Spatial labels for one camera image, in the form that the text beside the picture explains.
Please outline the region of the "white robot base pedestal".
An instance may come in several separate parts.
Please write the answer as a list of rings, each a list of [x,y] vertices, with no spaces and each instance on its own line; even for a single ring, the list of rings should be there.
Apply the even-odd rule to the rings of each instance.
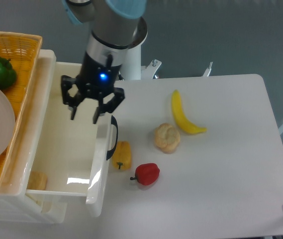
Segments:
[[[122,64],[117,80],[148,80],[158,79],[156,74],[162,62],[153,59],[148,66],[141,64],[141,46],[148,36],[148,27],[144,18],[140,18],[133,34],[133,41],[129,45],[126,58]]]

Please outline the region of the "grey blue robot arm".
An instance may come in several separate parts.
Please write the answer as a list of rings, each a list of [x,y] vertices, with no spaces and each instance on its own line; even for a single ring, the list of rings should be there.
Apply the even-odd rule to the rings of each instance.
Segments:
[[[146,8],[145,0],[64,0],[65,11],[73,24],[93,22],[79,74],[61,77],[63,103],[75,118],[85,99],[98,102],[93,116],[112,113],[125,98],[124,90],[115,87],[129,46],[133,42]]]

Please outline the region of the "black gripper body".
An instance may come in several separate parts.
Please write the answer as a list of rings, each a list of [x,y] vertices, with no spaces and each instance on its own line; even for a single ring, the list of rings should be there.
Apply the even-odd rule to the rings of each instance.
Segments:
[[[81,70],[75,78],[61,76],[63,104],[69,108],[78,108],[85,99],[93,99],[98,101],[103,113],[113,113],[125,99],[124,90],[114,86],[120,67],[112,66],[113,62],[112,53],[106,53],[104,63],[99,63],[86,54]]]

